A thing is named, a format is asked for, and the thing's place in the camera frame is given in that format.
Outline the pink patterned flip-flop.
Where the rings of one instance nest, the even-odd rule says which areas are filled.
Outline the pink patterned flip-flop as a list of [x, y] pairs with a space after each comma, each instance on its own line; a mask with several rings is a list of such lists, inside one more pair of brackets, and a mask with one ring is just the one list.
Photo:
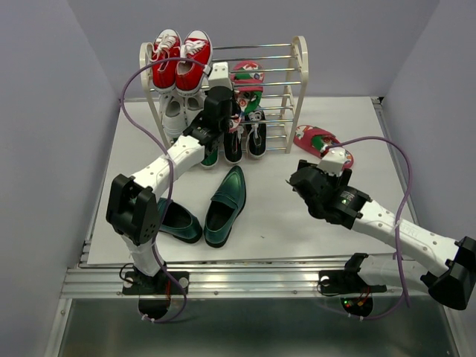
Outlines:
[[234, 84], [235, 98], [240, 113], [232, 117], [232, 126], [229, 130], [234, 133], [245, 116], [257, 110], [264, 91], [264, 69], [255, 61], [245, 60], [234, 66], [231, 73], [231, 82]]
[[[317, 126], [300, 125], [295, 130], [293, 143], [302, 150], [323, 159], [327, 156], [327, 147], [339, 144], [334, 134]], [[342, 147], [332, 149], [337, 153], [335, 158], [343, 164], [344, 169], [350, 169], [354, 164], [354, 157], [349, 151], [342, 151]]]

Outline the black canvas sneaker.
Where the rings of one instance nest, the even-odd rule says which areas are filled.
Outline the black canvas sneaker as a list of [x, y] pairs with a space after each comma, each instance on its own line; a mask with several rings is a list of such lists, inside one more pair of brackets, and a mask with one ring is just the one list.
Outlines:
[[238, 164], [242, 160], [241, 138], [242, 134], [238, 130], [224, 134], [223, 149], [229, 164]]
[[266, 153], [267, 125], [266, 116], [262, 110], [250, 112], [247, 120], [247, 147], [252, 158], [261, 158]]

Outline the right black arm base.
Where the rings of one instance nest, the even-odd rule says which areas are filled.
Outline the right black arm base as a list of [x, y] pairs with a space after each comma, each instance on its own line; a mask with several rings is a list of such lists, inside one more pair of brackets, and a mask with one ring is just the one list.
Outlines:
[[339, 297], [343, 312], [364, 319], [373, 311], [373, 295], [385, 293], [387, 287], [365, 283], [355, 272], [324, 270], [319, 273], [317, 290], [324, 297]]

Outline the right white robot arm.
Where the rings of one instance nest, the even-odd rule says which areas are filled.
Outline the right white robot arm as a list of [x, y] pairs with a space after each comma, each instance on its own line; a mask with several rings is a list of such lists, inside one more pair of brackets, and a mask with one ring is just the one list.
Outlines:
[[351, 170], [336, 178], [316, 164], [299, 162], [288, 183], [306, 203], [309, 214], [363, 234], [405, 256], [403, 261], [354, 253], [339, 270], [320, 273], [324, 295], [383, 293], [405, 278], [410, 290], [428, 293], [436, 302], [464, 310], [475, 287], [475, 240], [457, 241], [432, 233], [383, 208], [348, 185]]

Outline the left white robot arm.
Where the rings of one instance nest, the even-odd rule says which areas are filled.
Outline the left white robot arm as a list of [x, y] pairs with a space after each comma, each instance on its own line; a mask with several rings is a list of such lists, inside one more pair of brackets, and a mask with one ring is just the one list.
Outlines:
[[166, 277], [155, 244], [162, 217], [157, 200], [217, 149], [236, 108], [233, 87], [209, 88], [203, 110], [163, 155], [131, 176], [119, 174], [112, 180], [106, 221], [123, 238], [141, 273], [139, 282], [150, 293], [161, 291]]

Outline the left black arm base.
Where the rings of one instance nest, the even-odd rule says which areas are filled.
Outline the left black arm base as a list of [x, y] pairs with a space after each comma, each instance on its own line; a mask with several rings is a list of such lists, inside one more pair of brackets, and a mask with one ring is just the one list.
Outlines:
[[118, 273], [122, 280], [122, 295], [138, 298], [142, 321], [165, 324], [176, 320], [187, 304], [190, 272], [172, 271], [170, 276], [159, 269], [153, 276], [141, 273], [132, 263], [126, 263]]

